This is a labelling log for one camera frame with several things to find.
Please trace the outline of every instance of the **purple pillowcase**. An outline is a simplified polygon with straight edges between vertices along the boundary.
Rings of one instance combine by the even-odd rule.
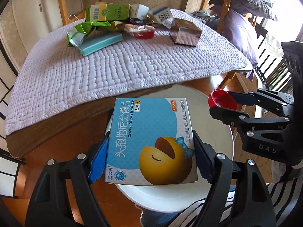
[[[218,16],[222,6],[216,5],[211,8]],[[239,49],[254,66],[259,61],[258,37],[254,27],[242,15],[229,9],[224,18],[223,34],[237,49]]]

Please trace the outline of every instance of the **green box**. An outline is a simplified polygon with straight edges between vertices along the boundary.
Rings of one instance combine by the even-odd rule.
[[[85,21],[126,20],[129,17],[129,4],[101,3],[90,5],[85,10]]]

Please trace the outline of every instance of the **snack package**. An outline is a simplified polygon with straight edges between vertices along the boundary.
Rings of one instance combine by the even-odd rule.
[[[198,180],[185,98],[117,98],[105,181],[169,185]]]
[[[110,27],[99,27],[99,28],[111,32],[117,32],[117,31],[121,32],[124,30],[124,22],[122,21],[111,21],[110,24],[111,24]]]
[[[91,34],[96,27],[110,27],[111,23],[108,21],[92,21],[84,22],[78,25],[75,25],[71,30],[67,32],[67,39],[69,46],[79,47],[83,42],[84,37]]]
[[[152,26],[136,26],[132,24],[125,24],[124,30],[132,37],[139,39],[150,39],[155,35],[155,28]]]
[[[85,21],[126,20],[129,17],[129,4],[101,3],[87,6]]]

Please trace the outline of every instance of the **blue box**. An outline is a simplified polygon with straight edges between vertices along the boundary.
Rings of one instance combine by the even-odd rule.
[[[152,186],[198,180],[185,98],[117,98],[105,181]]]
[[[115,44],[123,40],[121,33],[112,32],[104,36],[96,37],[90,40],[87,40],[80,44],[79,51],[83,56],[87,56],[93,52],[96,52],[102,48]]]

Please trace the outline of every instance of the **cartoon character illustration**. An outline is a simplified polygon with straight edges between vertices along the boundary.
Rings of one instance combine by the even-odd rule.
[[[194,150],[187,147],[183,137],[160,137],[155,147],[142,149],[140,171],[154,185],[182,183],[191,171],[193,155]]]

